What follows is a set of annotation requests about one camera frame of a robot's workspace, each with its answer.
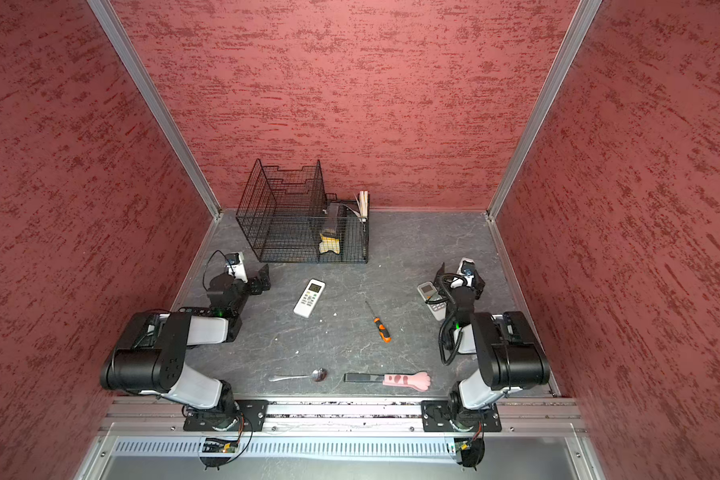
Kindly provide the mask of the grey white remote control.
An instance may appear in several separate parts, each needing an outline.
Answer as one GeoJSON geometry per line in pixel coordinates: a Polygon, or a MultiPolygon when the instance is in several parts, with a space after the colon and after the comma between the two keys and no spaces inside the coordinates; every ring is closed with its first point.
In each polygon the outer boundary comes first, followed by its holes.
{"type": "Polygon", "coordinates": [[[419,284],[417,291],[435,320],[442,322],[446,316],[447,300],[440,295],[432,282],[419,284]]]}

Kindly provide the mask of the orange black screwdriver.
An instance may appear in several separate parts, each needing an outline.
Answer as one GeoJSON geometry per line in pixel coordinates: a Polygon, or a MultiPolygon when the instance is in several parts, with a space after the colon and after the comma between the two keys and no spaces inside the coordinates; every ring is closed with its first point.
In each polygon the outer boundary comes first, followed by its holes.
{"type": "Polygon", "coordinates": [[[371,304],[368,301],[365,301],[365,304],[373,317],[373,323],[376,326],[376,329],[377,329],[381,339],[385,343],[390,343],[391,335],[390,335],[388,329],[386,328],[386,326],[384,325],[381,317],[376,314],[375,310],[373,309],[373,307],[371,306],[371,304]]]}

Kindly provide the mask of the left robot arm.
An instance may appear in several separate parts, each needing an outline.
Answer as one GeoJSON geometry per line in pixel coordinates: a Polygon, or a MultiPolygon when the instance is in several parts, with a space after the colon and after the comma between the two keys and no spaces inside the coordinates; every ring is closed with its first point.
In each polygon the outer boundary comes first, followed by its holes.
{"type": "Polygon", "coordinates": [[[234,342],[249,297],[271,288],[269,266],[245,280],[220,274],[207,288],[208,307],[134,314],[100,371],[100,385],[130,395],[154,395],[182,405],[189,423],[217,431],[243,425],[231,385],[186,363],[187,350],[234,342]]]}

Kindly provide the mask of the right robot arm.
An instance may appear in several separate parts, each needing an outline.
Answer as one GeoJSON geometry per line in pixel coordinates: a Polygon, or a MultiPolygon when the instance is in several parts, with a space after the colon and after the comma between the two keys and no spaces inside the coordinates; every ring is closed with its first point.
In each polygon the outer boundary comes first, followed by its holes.
{"type": "Polygon", "coordinates": [[[441,331],[456,326],[451,352],[456,354],[471,333],[477,358],[477,370],[457,382],[449,394],[450,422],[457,431],[473,431],[482,426],[483,415],[491,412],[498,400],[548,383],[551,369],[522,312],[507,311],[499,316],[477,312],[475,289],[445,284],[442,290],[447,302],[441,331]]]}

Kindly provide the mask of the white air conditioner remote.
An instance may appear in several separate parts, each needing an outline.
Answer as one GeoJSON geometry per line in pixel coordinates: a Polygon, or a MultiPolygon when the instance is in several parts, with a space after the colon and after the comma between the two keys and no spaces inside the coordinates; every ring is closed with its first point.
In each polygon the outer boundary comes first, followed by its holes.
{"type": "Polygon", "coordinates": [[[317,279],[311,279],[302,292],[293,312],[302,317],[309,318],[320,299],[326,284],[317,279]]]}

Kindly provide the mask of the yellow black brush in basket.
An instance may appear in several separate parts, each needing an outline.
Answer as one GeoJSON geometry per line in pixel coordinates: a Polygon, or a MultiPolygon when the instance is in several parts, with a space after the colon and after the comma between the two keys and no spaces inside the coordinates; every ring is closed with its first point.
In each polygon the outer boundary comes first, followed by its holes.
{"type": "Polygon", "coordinates": [[[319,253],[341,253],[339,220],[342,205],[332,202],[327,206],[326,216],[320,232],[319,253]]]}

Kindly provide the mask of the pink cat paw spatula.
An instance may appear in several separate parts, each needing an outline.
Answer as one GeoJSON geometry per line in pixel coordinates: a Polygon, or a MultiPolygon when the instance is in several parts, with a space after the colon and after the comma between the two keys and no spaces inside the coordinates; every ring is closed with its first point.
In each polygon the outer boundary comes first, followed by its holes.
{"type": "Polygon", "coordinates": [[[345,373],[343,381],[346,383],[373,383],[388,387],[409,388],[418,392],[426,392],[431,385],[431,378],[427,372],[415,374],[387,373],[345,373]]]}

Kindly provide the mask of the metal spoon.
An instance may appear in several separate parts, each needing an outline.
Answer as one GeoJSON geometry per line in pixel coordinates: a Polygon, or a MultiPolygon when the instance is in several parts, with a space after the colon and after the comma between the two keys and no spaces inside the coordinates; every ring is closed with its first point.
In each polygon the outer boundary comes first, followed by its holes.
{"type": "Polygon", "coordinates": [[[301,380],[301,379],[307,379],[312,382],[322,382],[327,378],[328,371],[325,368],[318,368],[313,370],[309,374],[298,374],[298,375],[273,375],[268,378],[269,382],[275,383],[275,382],[282,382],[282,381],[289,381],[289,380],[301,380]]]}

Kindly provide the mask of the wooden sticks in basket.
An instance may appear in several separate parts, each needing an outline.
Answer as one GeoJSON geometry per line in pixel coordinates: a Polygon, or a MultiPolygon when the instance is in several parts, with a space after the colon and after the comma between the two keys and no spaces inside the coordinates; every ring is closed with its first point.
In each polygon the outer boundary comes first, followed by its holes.
{"type": "Polygon", "coordinates": [[[369,192],[360,191],[357,197],[357,204],[359,208],[359,216],[362,221],[366,221],[369,215],[369,192]]]}

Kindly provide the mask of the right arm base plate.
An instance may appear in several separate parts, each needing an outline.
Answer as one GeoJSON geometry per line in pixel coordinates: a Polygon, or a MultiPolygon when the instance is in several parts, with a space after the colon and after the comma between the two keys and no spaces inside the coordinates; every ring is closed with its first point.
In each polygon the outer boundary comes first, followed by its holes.
{"type": "Polygon", "coordinates": [[[444,400],[425,400],[420,404],[423,430],[425,432],[496,433],[502,431],[496,404],[484,409],[468,410],[451,405],[444,400]]]}

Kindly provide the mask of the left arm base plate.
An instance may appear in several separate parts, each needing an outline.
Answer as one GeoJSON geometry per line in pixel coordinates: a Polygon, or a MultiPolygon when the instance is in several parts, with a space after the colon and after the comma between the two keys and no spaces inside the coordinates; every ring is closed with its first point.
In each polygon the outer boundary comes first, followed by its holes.
{"type": "Polygon", "coordinates": [[[263,399],[233,400],[227,411],[218,408],[198,410],[185,407],[183,430],[186,432],[232,433],[240,429],[260,432],[270,402],[263,399]]]}

